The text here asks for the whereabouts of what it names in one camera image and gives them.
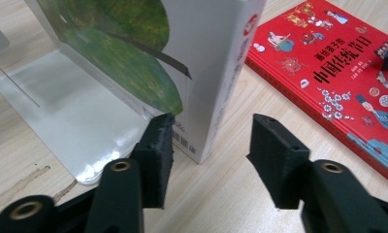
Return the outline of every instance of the book cover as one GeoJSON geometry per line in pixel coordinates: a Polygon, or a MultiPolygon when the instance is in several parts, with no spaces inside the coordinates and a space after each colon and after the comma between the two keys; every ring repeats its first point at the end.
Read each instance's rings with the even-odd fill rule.
{"type": "Polygon", "coordinates": [[[388,180],[388,35],[323,0],[257,28],[246,64],[388,180]]]}

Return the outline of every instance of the transparent plastic sheet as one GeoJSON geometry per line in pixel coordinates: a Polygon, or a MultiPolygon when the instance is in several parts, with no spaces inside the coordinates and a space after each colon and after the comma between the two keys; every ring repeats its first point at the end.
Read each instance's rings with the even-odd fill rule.
{"type": "Polygon", "coordinates": [[[2,14],[0,92],[79,183],[97,182],[105,164],[131,152],[147,117],[59,41],[37,1],[0,1],[2,14]]]}

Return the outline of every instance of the light wood surface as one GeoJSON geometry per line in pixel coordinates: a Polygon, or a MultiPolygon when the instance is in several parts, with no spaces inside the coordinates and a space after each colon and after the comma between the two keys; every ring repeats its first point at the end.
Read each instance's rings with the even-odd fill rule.
{"type": "MultiPolygon", "coordinates": [[[[300,2],[268,0],[260,23],[300,2]]],[[[388,34],[388,0],[330,2],[388,34]]],[[[0,0],[0,28],[25,45],[0,60],[3,67],[13,70],[52,50],[36,23],[24,1],[0,0]]],[[[311,160],[344,164],[371,195],[388,202],[387,180],[244,66],[210,157],[198,165],[175,148],[165,209],[144,210],[145,232],[304,232],[301,209],[277,210],[245,158],[254,113],[277,118],[311,149],[311,160]]],[[[0,94],[0,211],[33,194],[59,205],[91,187],[75,183],[0,94]]]]}

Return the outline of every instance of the wooden table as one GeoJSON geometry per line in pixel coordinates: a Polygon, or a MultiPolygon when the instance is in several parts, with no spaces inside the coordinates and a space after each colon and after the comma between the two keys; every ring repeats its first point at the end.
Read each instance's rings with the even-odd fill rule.
{"type": "MultiPolygon", "coordinates": [[[[268,0],[260,22],[300,2],[268,0]]],[[[388,0],[331,2],[388,34],[388,0]]],[[[10,69],[52,49],[46,34],[32,31],[38,25],[23,1],[0,0],[1,17],[0,28],[28,45],[11,58],[10,69]]],[[[301,210],[277,210],[245,158],[254,113],[277,118],[311,149],[311,160],[344,164],[371,195],[388,202],[387,180],[244,66],[210,157],[197,165],[175,148],[165,210],[145,210],[145,232],[304,232],[301,210]]],[[[27,195],[49,195],[58,205],[89,188],[75,182],[0,94],[0,211],[27,195]]]]}

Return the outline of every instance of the red logo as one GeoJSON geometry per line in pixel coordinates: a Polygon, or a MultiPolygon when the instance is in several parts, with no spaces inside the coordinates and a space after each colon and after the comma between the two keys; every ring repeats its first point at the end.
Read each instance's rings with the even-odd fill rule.
{"type": "Polygon", "coordinates": [[[254,15],[246,23],[245,28],[244,28],[244,32],[243,32],[244,36],[248,35],[252,31],[255,24],[257,23],[257,18],[258,18],[258,16],[254,15]]]}

